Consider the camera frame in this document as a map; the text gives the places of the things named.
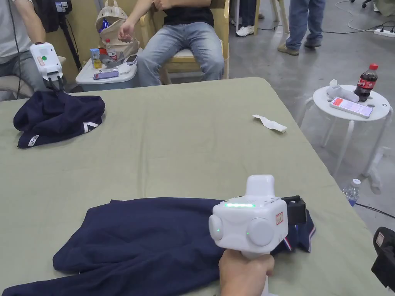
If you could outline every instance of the green tablecloth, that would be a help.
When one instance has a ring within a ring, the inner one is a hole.
[[[245,193],[272,174],[277,196],[301,195],[316,224],[311,254],[280,254],[270,291],[280,296],[384,295],[370,268],[372,236],[287,108],[263,79],[92,92],[106,103],[92,132],[17,148],[12,119],[24,100],[0,103],[0,291],[62,276],[52,256],[88,208],[110,199]],[[288,127],[265,128],[259,114]],[[193,295],[218,295],[218,285]]]

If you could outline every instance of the shoe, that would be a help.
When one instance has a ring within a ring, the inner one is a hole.
[[[288,53],[288,54],[290,54],[290,55],[292,55],[292,56],[298,56],[298,55],[299,55],[299,51],[293,51],[293,50],[287,48],[287,46],[285,45],[285,43],[282,44],[282,45],[279,45],[279,46],[277,47],[277,50],[278,50],[279,52]]]
[[[306,40],[304,46],[310,49],[321,46],[321,41]]]
[[[246,37],[254,33],[254,26],[241,27],[236,31],[237,37]]]

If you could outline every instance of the black t-shirt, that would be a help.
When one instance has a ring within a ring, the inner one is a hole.
[[[209,7],[173,7],[166,9],[167,16],[164,24],[192,24],[193,22],[205,22],[214,27],[213,14]]]

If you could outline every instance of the person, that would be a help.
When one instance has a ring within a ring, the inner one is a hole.
[[[202,80],[221,79],[224,74],[222,45],[214,31],[211,0],[138,0],[121,26],[119,40],[130,42],[135,25],[151,7],[166,13],[164,25],[137,58],[141,86],[160,85],[159,68],[182,49],[190,49],[203,71]]]
[[[45,30],[34,11],[32,0],[1,0],[0,28],[0,77],[19,76],[20,72],[20,78],[34,91],[48,90],[29,51],[32,43],[45,42]],[[18,42],[19,57],[14,33]]]
[[[254,33],[256,1],[240,1],[241,28],[236,31],[237,37],[247,37]]]
[[[292,56],[299,55],[302,39],[307,25],[310,34],[304,46],[310,49],[321,46],[322,20],[324,18],[325,0],[291,0],[290,1],[290,37],[277,49]]]
[[[271,255],[248,260],[239,251],[225,250],[219,262],[221,296],[261,296],[273,268]]]

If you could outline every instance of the power strip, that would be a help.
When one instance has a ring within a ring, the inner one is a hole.
[[[391,33],[388,30],[384,30],[383,32],[381,32],[381,29],[376,29],[374,33],[377,35],[383,35],[383,36],[395,38],[395,33]]]

